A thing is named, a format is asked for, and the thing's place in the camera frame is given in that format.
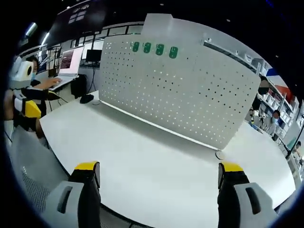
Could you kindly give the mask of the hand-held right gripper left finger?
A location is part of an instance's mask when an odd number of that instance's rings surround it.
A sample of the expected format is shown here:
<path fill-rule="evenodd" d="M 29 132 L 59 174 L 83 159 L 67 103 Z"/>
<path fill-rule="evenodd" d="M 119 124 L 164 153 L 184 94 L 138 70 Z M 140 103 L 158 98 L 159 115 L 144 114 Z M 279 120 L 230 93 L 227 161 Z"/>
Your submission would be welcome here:
<path fill-rule="evenodd" d="M 45 221 L 51 228 L 99 228 L 100 163 L 78 164 L 46 198 Z"/>

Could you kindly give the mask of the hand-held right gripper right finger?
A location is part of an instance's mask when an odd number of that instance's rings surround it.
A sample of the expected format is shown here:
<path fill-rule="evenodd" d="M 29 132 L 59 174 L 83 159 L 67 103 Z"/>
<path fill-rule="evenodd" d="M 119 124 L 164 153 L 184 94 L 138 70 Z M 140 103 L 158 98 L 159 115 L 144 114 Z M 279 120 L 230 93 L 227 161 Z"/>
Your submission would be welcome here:
<path fill-rule="evenodd" d="M 267 228 L 278 214 L 272 199 L 236 163 L 218 166 L 218 227 Z"/>

